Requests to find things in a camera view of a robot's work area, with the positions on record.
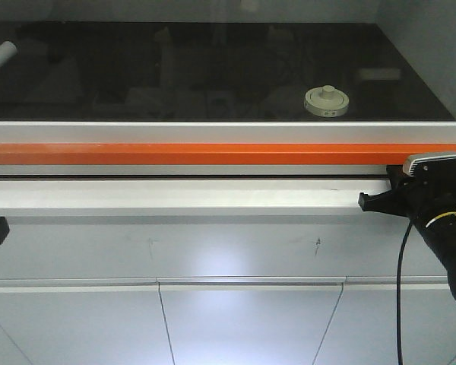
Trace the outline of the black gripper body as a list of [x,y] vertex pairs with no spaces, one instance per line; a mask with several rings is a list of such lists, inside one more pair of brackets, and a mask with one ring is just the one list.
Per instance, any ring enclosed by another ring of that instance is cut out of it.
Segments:
[[438,205],[456,207],[456,163],[418,170],[415,177],[403,173],[402,165],[388,165],[388,178],[412,212]]

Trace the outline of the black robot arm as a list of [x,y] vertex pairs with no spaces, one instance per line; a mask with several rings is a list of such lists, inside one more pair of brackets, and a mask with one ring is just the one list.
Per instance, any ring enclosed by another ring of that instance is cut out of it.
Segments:
[[409,174],[400,165],[387,166],[391,189],[359,194],[359,206],[408,217],[447,272],[456,301],[456,160],[419,163]]

